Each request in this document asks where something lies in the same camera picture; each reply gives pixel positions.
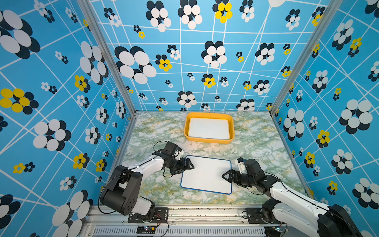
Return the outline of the left green circuit board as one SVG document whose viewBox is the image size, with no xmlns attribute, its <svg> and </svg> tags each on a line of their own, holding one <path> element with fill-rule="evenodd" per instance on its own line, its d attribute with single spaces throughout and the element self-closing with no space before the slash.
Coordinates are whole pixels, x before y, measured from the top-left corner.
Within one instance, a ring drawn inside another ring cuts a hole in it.
<svg viewBox="0 0 379 237">
<path fill-rule="evenodd" d="M 153 237 L 156 233 L 155 226 L 138 226 L 136 230 L 137 236 L 148 236 Z"/>
</svg>

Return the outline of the yellow-framed whiteboard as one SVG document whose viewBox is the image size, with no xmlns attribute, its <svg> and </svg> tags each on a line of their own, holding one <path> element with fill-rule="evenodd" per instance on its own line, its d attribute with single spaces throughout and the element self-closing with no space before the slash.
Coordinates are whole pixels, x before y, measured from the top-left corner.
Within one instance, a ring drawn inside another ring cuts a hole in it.
<svg viewBox="0 0 379 237">
<path fill-rule="evenodd" d="M 216 140 L 229 140 L 231 138 L 228 121 L 217 118 L 191 118 L 188 136 Z"/>
</svg>

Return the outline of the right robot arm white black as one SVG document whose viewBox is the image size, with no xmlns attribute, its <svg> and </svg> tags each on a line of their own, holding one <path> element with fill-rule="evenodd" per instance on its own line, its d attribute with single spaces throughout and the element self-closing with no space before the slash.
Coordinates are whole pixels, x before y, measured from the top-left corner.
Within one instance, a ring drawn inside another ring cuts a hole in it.
<svg viewBox="0 0 379 237">
<path fill-rule="evenodd" d="M 264 171 L 240 173 L 229 170 L 222 178 L 243 188 L 255 187 L 269 197 L 262 205 L 261 218 L 282 222 L 309 237 L 361 237 L 347 211 L 313 200 L 286 186 L 277 176 Z"/>
</svg>

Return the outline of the yellow plastic storage box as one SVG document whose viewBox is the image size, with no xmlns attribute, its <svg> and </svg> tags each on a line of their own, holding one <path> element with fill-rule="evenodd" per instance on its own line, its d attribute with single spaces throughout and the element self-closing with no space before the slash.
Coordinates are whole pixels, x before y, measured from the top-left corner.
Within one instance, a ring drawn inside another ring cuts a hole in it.
<svg viewBox="0 0 379 237">
<path fill-rule="evenodd" d="M 189 130 L 189 124 L 191 118 L 218 118 L 218 119 L 226 119 L 229 123 L 229 129 L 230 129 L 230 136 L 231 138 L 229 140 L 216 140 L 216 139 L 203 139 L 203 138 L 194 138 L 188 136 L 188 130 Z M 184 127 L 184 135 L 189 141 L 193 142 L 201 142 L 201 143 L 216 143 L 216 144 L 229 144 L 231 141 L 235 138 L 235 126 L 234 126 L 234 120 L 232 116 L 227 114 L 220 114 L 220 113 L 208 113 L 208 112 L 190 112 L 187 114 L 185 127 Z"/>
</svg>

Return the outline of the blue-framed whiteboard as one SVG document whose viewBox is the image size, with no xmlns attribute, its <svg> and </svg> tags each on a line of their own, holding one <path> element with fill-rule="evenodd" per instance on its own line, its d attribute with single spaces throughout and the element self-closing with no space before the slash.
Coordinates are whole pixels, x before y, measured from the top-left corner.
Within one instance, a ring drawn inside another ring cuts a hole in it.
<svg viewBox="0 0 379 237">
<path fill-rule="evenodd" d="M 191 161 L 194 169 L 183 172 L 182 188 L 225 195 L 233 192 L 232 183 L 222 178 L 231 170 L 231 161 L 199 156 L 186 156 L 186 159 Z"/>
</svg>

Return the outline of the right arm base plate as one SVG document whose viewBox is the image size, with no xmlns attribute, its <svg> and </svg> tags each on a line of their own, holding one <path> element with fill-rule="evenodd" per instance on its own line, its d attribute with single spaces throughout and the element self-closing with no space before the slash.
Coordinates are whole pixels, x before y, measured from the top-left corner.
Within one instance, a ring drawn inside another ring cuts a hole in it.
<svg viewBox="0 0 379 237">
<path fill-rule="evenodd" d="M 264 220 L 264 216 L 261 213 L 262 208 L 261 207 L 248 207 L 246 208 L 241 216 L 244 219 L 247 219 L 249 224 L 270 224 L 270 225 L 282 225 L 282 222 L 277 221 L 274 219 L 273 221 L 266 221 Z"/>
</svg>

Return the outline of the aluminium front rail frame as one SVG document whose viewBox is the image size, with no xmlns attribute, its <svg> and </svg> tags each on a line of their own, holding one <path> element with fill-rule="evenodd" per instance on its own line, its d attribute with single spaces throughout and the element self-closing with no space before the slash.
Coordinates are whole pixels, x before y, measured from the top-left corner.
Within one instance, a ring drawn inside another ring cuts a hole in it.
<svg viewBox="0 0 379 237">
<path fill-rule="evenodd" d="M 129 216 L 107 214 L 92 208 L 81 237 L 148 237 L 137 236 L 138 226 L 155 226 L 154 237 L 266 237 L 265 227 L 279 227 L 281 237 L 309 237 L 296 228 L 282 225 L 249 224 L 241 214 L 248 207 L 261 205 L 159 205 L 169 208 L 167 223 L 130 224 Z"/>
</svg>

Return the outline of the right green circuit board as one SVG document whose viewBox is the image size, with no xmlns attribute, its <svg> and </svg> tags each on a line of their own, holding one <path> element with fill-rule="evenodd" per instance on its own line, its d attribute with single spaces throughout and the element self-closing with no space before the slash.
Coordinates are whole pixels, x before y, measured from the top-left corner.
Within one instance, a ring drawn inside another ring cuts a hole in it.
<svg viewBox="0 0 379 237">
<path fill-rule="evenodd" d="M 279 227 L 265 227 L 266 237 L 281 237 L 282 232 Z"/>
</svg>

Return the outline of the green circuit board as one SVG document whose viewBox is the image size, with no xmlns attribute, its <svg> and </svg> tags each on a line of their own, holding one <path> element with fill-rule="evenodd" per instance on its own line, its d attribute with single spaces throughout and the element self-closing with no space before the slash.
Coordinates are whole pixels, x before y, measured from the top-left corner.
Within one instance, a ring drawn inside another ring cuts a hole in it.
<svg viewBox="0 0 379 237">
<path fill-rule="evenodd" d="M 266 237 L 281 237 L 282 232 L 279 227 L 265 227 Z"/>
<path fill-rule="evenodd" d="M 148 236 L 153 237 L 156 233 L 155 226 L 138 226 L 136 230 L 137 236 Z"/>
</svg>

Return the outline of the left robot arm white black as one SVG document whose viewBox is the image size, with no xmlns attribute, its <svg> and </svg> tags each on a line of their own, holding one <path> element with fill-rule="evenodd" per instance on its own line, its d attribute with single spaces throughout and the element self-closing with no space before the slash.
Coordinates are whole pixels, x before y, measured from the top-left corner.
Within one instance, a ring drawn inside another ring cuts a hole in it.
<svg viewBox="0 0 379 237">
<path fill-rule="evenodd" d="M 124 216 L 136 213 L 151 221 L 155 215 L 155 203 L 139 196 L 140 188 L 144 179 L 165 168 L 174 176 L 194 169 L 194 165 L 186 158 L 152 158 L 136 167 L 120 165 L 101 191 L 98 204 L 111 208 L 110 213 L 118 212 Z"/>
</svg>

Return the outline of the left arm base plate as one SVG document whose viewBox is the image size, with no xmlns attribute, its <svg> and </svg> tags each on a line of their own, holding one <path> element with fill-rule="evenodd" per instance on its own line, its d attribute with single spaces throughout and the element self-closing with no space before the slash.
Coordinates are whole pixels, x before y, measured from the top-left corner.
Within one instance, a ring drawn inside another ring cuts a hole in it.
<svg viewBox="0 0 379 237">
<path fill-rule="evenodd" d="M 159 224 L 167 223 L 169 208 L 154 207 L 148 214 L 142 215 L 135 212 L 129 214 L 128 223 L 130 224 Z"/>
</svg>

